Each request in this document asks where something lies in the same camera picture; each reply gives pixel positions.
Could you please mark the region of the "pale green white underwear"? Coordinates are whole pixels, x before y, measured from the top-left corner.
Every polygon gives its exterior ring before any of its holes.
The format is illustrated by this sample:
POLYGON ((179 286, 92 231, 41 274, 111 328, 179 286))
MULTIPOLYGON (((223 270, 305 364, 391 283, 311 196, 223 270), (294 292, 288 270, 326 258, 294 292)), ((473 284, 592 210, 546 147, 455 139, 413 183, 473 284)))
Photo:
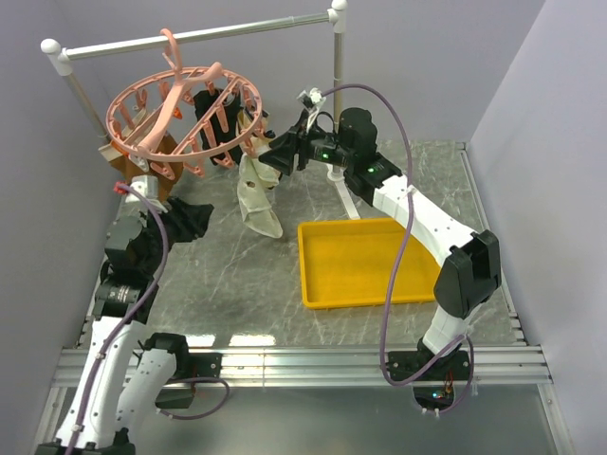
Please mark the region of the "pale green white underwear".
POLYGON ((279 173, 256 158, 243 155, 238 168, 237 197, 244 225, 263 236, 278 239, 282 225, 267 198, 279 184, 279 173))

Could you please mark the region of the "pink round clip hanger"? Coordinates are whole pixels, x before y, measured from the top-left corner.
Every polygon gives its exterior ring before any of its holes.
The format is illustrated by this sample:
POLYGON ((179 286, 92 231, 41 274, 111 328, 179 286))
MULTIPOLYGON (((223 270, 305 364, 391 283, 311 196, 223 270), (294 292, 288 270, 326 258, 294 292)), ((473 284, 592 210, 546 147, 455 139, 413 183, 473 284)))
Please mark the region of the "pink round clip hanger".
POLYGON ((182 61, 173 33, 164 28, 162 56, 168 69, 133 82, 109 104, 105 126, 114 148, 144 171, 149 161, 182 162, 185 170, 198 176, 205 173, 209 158, 226 154, 225 165, 234 166, 229 149, 251 136, 259 124, 263 109, 257 87, 246 77, 228 70, 221 63, 187 66, 182 61), (199 91, 222 89, 222 93, 200 120, 196 119, 193 97, 199 91), (248 108, 254 120, 240 136, 217 144, 210 119, 216 115, 224 132, 229 129, 223 102, 228 95, 240 95, 242 108, 248 108), (200 132, 211 146, 203 150, 200 132))

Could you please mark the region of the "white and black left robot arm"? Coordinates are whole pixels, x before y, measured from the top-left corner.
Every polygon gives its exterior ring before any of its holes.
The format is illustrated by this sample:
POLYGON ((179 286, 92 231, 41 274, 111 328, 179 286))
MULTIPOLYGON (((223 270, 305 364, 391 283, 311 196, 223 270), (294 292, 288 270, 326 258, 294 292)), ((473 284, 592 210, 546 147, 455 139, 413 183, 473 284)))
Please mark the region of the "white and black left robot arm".
POLYGON ((145 334, 159 277, 175 244, 202 238, 213 206, 170 197, 108 228, 92 337, 69 410, 39 454, 133 454, 146 416, 171 380, 193 377, 187 339, 145 334))

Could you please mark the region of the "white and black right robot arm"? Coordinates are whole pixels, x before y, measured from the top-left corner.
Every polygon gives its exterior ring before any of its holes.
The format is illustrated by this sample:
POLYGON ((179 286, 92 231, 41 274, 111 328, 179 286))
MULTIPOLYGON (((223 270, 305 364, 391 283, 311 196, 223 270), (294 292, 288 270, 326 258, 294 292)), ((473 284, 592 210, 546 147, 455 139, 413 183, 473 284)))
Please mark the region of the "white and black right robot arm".
POLYGON ((425 376, 441 377, 477 307, 502 284, 498 238, 452 218, 382 155, 369 111, 345 109, 334 132, 308 118, 302 112, 286 133, 271 140, 261 162, 284 175, 304 170, 311 160, 343 167, 346 187, 354 195, 401 224, 406 238, 415 238, 430 252, 439 267, 433 287, 437 308, 418 342, 417 364, 425 376))

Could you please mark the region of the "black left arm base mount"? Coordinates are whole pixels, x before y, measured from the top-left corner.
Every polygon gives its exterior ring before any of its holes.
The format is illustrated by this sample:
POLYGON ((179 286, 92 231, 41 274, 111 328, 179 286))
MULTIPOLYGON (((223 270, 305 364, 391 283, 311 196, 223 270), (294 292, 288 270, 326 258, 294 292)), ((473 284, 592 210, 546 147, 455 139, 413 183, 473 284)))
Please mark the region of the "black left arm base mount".
POLYGON ((219 376, 221 356, 196 357, 153 348, 142 353, 138 366, 120 394, 117 416, 139 417, 155 411, 170 419, 192 421, 218 412, 230 397, 230 385, 219 376), (188 409, 200 384, 220 385, 224 395, 211 409, 192 415, 176 414, 188 409))

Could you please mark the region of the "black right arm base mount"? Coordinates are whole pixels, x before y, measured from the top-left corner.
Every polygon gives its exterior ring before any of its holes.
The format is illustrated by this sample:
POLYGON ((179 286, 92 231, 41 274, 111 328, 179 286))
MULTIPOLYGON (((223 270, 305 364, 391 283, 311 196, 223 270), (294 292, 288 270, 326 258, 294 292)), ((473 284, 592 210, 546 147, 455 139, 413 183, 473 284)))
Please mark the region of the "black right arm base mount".
POLYGON ((431 360, 430 351, 391 351, 385 366, 392 382, 404 382, 414 376, 410 384, 414 384, 416 405, 423 413, 440 417, 458 407, 471 391, 475 352, 458 347, 426 368, 431 360))

